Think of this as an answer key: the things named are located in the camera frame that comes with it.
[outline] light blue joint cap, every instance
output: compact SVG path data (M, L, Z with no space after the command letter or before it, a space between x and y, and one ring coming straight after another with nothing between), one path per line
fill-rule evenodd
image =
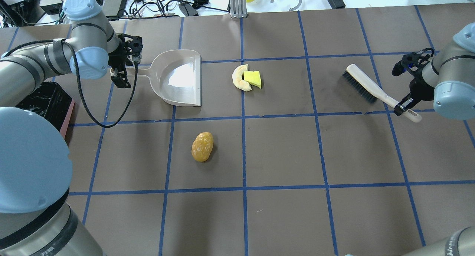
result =
M434 90L434 109L449 119L475 118L475 87L458 81L439 83Z
M0 108L0 212L45 209L68 190L73 176L68 145L43 117Z
M463 27L453 36L453 41L462 48L475 53L475 22Z
M97 46L85 47L76 52L76 57L78 58L81 79L96 80L107 73L109 55L103 48ZM69 67L73 74L76 74L73 57L69 60Z
M95 0L65 0L63 11L71 21L90 19L102 11Z

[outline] large blue circular cap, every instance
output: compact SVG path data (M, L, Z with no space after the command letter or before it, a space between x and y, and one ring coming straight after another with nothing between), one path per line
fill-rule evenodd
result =
M63 11L71 21L90 19L102 11L95 0L65 0Z
M475 118L475 87L458 81L439 83L434 90L434 109L449 119Z
M73 166L61 134L43 117L0 108L0 212L26 213L57 201Z

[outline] yellow sponge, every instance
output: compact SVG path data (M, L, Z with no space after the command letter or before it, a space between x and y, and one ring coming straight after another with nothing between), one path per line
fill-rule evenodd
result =
M251 85L261 88L261 73L258 71L256 72L244 72L244 80L249 82Z

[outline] white dustpan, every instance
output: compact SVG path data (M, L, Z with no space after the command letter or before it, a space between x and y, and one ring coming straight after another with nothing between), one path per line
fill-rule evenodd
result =
M147 76L155 94L171 105L202 105L202 57L194 50L170 50L158 55L150 67L138 70ZM127 73L135 75L133 68Z

